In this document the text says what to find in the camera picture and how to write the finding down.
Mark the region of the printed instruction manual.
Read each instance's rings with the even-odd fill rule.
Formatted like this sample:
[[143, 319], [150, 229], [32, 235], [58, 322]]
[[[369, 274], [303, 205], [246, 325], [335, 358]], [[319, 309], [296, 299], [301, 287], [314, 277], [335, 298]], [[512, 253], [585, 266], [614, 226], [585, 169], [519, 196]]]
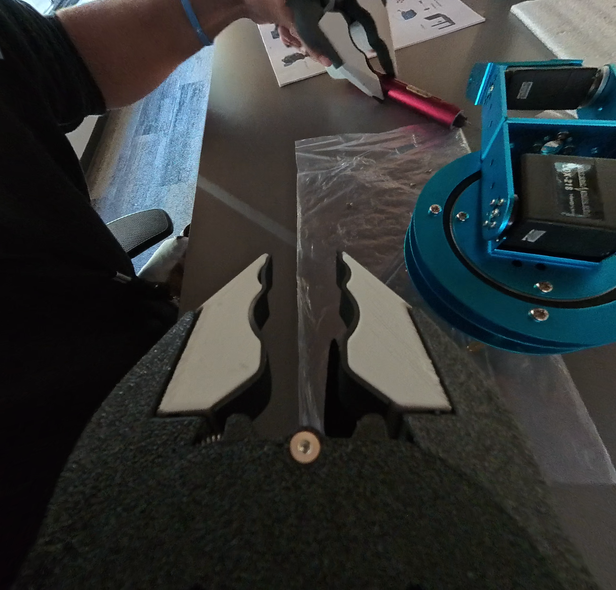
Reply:
[[[387, 10], [396, 50], [485, 21], [461, 0], [387, 0]], [[326, 71], [303, 50], [286, 47], [274, 24], [258, 28], [279, 86]]]

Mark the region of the blue wristband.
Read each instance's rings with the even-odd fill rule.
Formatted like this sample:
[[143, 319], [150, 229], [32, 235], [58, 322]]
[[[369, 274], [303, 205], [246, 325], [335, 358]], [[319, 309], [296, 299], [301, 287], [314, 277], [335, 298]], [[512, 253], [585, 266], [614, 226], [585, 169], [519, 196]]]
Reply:
[[201, 47], [211, 47], [213, 41], [204, 32], [190, 0], [179, 0], [189, 24], [195, 33]]

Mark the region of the grey desk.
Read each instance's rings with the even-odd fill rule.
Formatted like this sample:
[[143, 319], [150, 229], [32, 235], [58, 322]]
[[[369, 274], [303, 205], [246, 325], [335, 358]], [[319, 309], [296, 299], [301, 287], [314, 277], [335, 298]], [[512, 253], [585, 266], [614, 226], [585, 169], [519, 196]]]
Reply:
[[[264, 339], [273, 389], [258, 427], [282, 434], [287, 427], [311, 427], [299, 418], [296, 142], [433, 123], [369, 101], [327, 75], [279, 88], [257, 26], [247, 21], [221, 35], [212, 74], [181, 305], [198, 307], [258, 255], [272, 256]], [[615, 454], [615, 346], [563, 359]], [[550, 484], [565, 509], [615, 507], [615, 486]]]

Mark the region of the large clear plastic bag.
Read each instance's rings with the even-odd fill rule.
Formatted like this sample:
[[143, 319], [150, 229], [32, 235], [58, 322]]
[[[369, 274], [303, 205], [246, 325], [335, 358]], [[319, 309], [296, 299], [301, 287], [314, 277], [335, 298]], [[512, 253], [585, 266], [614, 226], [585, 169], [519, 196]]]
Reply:
[[347, 252], [493, 379], [550, 483], [615, 486], [615, 455], [564, 359], [483, 345], [437, 317], [408, 277], [403, 244], [418, 195], [436, 171], [469, 152], [463, 130], [433, 124], [296, 142], [300, 423], [323, 430], [329, 345], [344, 331], [336, 254]]

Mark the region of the person's left forearm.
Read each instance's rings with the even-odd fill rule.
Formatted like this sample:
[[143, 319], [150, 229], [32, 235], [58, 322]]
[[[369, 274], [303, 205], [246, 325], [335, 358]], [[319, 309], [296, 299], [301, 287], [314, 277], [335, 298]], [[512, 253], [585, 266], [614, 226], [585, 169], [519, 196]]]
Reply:
[[106, 109], [142, 99], [203, 48], [181, 0], [98, 0], [57, 17]]

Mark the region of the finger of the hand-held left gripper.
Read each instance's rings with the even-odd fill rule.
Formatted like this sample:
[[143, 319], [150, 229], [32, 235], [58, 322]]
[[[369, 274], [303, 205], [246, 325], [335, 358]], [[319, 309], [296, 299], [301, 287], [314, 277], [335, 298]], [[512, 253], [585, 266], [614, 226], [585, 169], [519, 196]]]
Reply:
[[368, 61], [373, 50], [364, 27], [357, 22], [348, 24], [339, 12], [327, 12], [319, 27], [341, 58], [339, 68], [327, 69], [329, 75], [345, 79], [366, 95], [383, 100], [380, 78]]
[[398, 69], [387, 0], [347, 0], [350, 37], [367, 58], [375, 56], [381, 71], [396, 78]]

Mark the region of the red electric screwdriver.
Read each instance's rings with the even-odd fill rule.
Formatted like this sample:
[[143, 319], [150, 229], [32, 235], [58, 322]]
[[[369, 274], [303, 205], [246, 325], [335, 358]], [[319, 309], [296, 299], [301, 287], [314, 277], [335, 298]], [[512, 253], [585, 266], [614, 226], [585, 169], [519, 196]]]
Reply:
[[379, 72], [377, 75], [386, 98], [449, 129], [466, 125], [467, 117], [456, 105], [433, 96], [425, 90], [411, 86], [398, 78]]

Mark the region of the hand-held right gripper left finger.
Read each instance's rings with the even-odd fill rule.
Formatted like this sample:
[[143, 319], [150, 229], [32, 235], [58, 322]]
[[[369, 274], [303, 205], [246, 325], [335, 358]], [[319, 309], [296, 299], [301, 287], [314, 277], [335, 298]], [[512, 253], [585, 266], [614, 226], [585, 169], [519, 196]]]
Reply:
[[196, 321], [157, 415], [258, 417], [271, 396], [261, 331], [269, 317], [272, 260], [263, 254], [212, 295]]

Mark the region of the white foam sheet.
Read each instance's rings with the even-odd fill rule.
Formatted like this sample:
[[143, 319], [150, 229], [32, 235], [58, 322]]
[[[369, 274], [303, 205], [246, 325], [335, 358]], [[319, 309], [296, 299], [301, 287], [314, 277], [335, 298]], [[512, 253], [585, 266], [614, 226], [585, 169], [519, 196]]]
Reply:
[[534, 0], [511, 8], [560, 59], [615, 63], [615, 0]]

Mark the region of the person's black clothing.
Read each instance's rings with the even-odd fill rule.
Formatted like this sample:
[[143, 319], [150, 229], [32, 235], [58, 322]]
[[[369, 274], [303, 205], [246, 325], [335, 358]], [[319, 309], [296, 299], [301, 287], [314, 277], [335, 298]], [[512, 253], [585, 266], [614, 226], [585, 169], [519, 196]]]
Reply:
[[1, 0], [1, 589], [84, 426], [177, 317], [132, 282], [66, 138], [104, 111], [58, 18]]

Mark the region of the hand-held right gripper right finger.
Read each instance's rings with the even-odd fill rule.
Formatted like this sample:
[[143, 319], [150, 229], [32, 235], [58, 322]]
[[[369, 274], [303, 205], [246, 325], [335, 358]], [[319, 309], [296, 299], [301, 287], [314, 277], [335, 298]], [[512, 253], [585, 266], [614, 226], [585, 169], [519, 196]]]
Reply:
[[336, 254], [336, 284], [345, 330], [329, 350], [325, 434], [353, 436], [376, 415], [399, 437], [406, 415], [451, 414], [411, 307], [346, 252]]

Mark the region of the blue toy robot arm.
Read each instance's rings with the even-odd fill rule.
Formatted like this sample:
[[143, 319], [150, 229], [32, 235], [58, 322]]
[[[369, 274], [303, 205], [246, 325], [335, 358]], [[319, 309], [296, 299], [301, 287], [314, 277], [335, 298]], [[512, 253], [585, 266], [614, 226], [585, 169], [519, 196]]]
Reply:
[[477, 63], [481, 149], [439, 170], [406, 269], [452, 326], [521, 354], [615, 342], [615, 65]]

